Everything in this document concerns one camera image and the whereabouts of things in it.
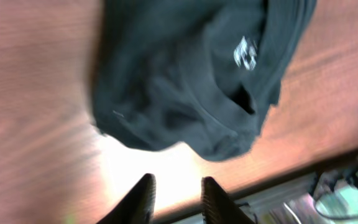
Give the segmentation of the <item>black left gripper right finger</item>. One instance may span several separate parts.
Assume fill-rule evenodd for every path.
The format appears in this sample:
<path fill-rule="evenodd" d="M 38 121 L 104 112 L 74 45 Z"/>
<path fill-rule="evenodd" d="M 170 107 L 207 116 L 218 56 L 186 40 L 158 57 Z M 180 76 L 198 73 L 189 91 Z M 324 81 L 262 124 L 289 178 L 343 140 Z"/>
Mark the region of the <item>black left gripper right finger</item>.
<path fill-rule="evenodd" d="M 256 224 L 212 177 L 201 181 L 201 208 L 205 224 Z"/>

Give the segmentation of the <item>black t-shirt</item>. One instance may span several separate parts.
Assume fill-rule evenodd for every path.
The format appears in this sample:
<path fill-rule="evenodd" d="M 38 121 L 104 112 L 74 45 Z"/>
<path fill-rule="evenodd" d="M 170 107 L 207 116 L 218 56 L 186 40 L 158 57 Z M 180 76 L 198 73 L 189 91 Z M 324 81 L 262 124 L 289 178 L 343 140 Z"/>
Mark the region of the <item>black t-shirt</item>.
<path fill-rule="evenodd" d="M 91 105 L 98 130 L 207 161 L 260 135 L 316 1 L 105 1 Z"/>

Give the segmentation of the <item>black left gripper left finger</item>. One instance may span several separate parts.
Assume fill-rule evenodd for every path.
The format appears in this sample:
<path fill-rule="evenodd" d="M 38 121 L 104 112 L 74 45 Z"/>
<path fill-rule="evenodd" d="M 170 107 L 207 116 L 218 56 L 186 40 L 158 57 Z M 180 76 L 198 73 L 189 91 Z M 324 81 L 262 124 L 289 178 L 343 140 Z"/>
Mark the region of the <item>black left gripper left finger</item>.
<path fill-rule="evenodd" d="M 97 224 L 150 224 L 155 206 L 156 181 L 144 174 L 122 200 Z"/>

